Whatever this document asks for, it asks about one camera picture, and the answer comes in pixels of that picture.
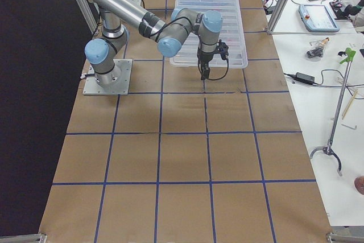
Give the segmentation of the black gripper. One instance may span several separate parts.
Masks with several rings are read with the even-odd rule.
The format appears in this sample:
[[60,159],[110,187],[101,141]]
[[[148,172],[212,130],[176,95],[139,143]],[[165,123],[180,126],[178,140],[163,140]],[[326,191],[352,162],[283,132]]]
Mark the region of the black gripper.
[[219,40],[213,52],[204,52],[200,48],[197,50],[197,63],[198,70],[200,72],[200,80],[209,80],[210,68],[209,62],[213,59],[214,55],[220,55],[221,59],[226,61],[227,67],[229,67],[229,53],[228,45]]

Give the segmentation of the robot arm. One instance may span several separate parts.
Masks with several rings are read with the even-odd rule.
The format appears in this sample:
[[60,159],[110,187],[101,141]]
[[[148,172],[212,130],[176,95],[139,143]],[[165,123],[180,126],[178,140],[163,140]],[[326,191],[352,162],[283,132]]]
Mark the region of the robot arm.
[[189,34],[195,34],[199,39],[197,63],[202,80],[209,79],[209,62],[214,55],[219,54],[221,59],[228,61],[228,46],[219,39],[223,18],[218,11],[199,13],[188,8],[176,9],[171,22],[166,23],[132,0],[86,1],[98,6],[102,18],[101,38],[90,40],[85,46],[86,58],[101,87],[112,86],[122,76],[122,70],[114,61],[116,53],[127,42],[127,30],[122,23],[155,41],[164,57],[174,57]]

